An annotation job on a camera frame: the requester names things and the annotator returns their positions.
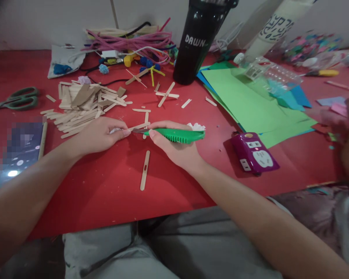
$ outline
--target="red table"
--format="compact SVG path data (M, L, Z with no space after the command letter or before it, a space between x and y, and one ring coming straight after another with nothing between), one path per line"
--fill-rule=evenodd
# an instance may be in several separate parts
M83 75L77 71L61 78L47 79L50 56L47 50L0 52L0 101L15 90L28 86L36 86L41 93L39 105L33 110L15 112L0 109L0 158L6 150L7 138L10 139L8 135L12 123L34 121L40 117L40 111L54 108L45 95L57 99L60 81L70 82ZM83 67L94 66L97 60L97 56L90 55ZM213 62L214 57L208 57L204 64ZM118 65L111 67L106 76L98 71L90 76L102 83L130 78L124 68L124 65ZM130 71L138 73L138 66L132 66ZM173 81L173 67L165 66L163 72L166 77L155 75L155 83L160 81L161 92L165 92ZM168 98L161 108L157 108L160 98L154 94L150 79L150 76L142 78L148 89L138 82L128 86L118 82L109 86L114 90L119 86L126 88L126 100L133 101L133 104L126 108L117 106L105 116L121 119L132 127L144 122L144 113L134 112L132 108L146 106L146 109L152 110L151 123L170 119L185 124L198 122L205 125L206 138L197 143L201 156L261 195L295 191L341 178L340 148L330 150L330 144L316 132L291 138L270 149L281 166L279 170L263 173L261 177L244 173L228 142L237 125L221 106L214 107L205 101L208 92L203 86L198 81L189 86L176 84L172 93L179 94L180 98ZM324 80L308 77L304 78L302 84L314 106L307 113L317 120L320 120L320 107L314 100L339 95L349 97L349 92L324 84ZM340 75L331 80L349 85L349 69L342 69ZM192 102L182 109L181 105L189 98ZM64 141L53 121L49 122L45 153ZM151 156L146 188L142 192L140 181L147 150L151 151ZM214 202L198 183L175 166L150 138L143 140L142 136L133 134L108 151L86 156L71 169L30 238L110 226L212 205Z

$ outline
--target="green craft knife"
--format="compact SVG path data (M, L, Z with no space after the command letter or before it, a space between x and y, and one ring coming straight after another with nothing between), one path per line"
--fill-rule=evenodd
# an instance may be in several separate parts
M206 131L188 131L188 130L166 129L166 128L158 128L154 130L161 133L170 141L186 143L186 144L190 144L193 141L202 140L206 135ZM150 136L149 129L133 129L133 132Z

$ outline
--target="blue pom pom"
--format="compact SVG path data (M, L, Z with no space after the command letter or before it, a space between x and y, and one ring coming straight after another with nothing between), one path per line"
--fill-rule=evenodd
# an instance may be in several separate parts
M100 72L102 74L108 74L109 73L109 68L106 65L104 65L104 64L101 64L99 69L100 69Z
M54 64L53 73L54 74L66 74L71 71L72 68L68 65Z
M142 66L146 66L147 58L146 57L141 57L140 63Z
M151 60L147 60L146 62L146 68L151 68L153 66L153 63Z

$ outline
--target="pink pencil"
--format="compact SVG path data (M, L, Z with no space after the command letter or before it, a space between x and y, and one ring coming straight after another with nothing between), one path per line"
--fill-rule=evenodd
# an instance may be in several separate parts
M344 84L341 84L341 83L335 83L335 82L333 82L333 81L325 81L325 83L328 83L328 84L330 84L330 85L334 85L334 86L337 86L337 87L340 87L340 88L349 90L349 86L344 85Z

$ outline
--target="left hand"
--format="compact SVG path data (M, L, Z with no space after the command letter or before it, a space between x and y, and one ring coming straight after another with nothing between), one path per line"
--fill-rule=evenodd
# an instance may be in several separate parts
M110 131L114 128L122 130L110 134ZM90 122L80 133L65 144L68 145L68 151L71 151L74 156L82 157L109 149L117 141L131 134L131 131L127 129L128 127L123 121L109 117L99 117Z

